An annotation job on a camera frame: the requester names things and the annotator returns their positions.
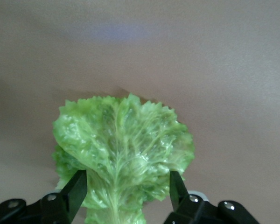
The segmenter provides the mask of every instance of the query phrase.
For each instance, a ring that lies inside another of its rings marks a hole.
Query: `bolt head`
[[[16,200],[10,201],[10,202],[8,203],[8,207],[9,207],[10,209],[17,207],[18,205],[19,205],[19,202],[16,201]]]
[[[55,200],[56,198],[57,198],[56,195],[50,194],[50,195],[48,195],[47,200],[48,200],[48,201],[53,201],[53,200]]]
[[[224,202],[224,205],[225,205],[226,208],[228,208],[230,210],[235,210],[234,205],[230,202]]]
[[[189,199],[190,199],[190,201],[192,201],[192,202],[198,202],[198,201],[199,201],[198,197],[196,197],[195,195],[190,195],[190,196],[189,196]]]

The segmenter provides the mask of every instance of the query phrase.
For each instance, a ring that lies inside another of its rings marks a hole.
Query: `beige wall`
[[[0,0],[0,202],[57,182],[65,99],[133,92],[194,135],[186,185],[280,223],[280,1]],[[170,201],[145,206],[162,223]],[[81,211],[75,223],[81,223]]]

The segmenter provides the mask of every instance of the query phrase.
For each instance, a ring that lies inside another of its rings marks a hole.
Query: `screw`
[[[195,195],[190,195],[189,198],[190,198],[190,201],[192,201],[192,202],[198,202],[199,201],[198,197],[196,197]]]
[[[14,207],[17,207],[19,205],[19,202],[18,201],[10,201],[9,203],[8,203],[8,207],[10,208],[10,209],[12,209],[12,208],[14,208]]]
[[[48,195],[48,197],[47,197],[47,200],[48,201],[53,201],[53,200],[55,200],[56,199],[56,195],[54,195],[54,194],[50,194],[50,195]]]
[[[226,208],[228,208],[230,210],[235,210],[234,205],[230,202],[224,202],[224,205],[225,205]]]

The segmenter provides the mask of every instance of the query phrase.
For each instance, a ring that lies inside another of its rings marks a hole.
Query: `gray background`
[[[65,99],[129,92],[193,133],[188,189],[280,223],[280,0],[0,0],[0,202],[54,189]]]

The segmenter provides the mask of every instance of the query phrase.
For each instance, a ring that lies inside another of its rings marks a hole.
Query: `lettuce leaf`
[[[133,94],[66,101],[53,127],[57,188],[87,171],[87,224],[145,224],[143,202],[163,200],[170,170],[182,174],[194,159],[175,111]]]

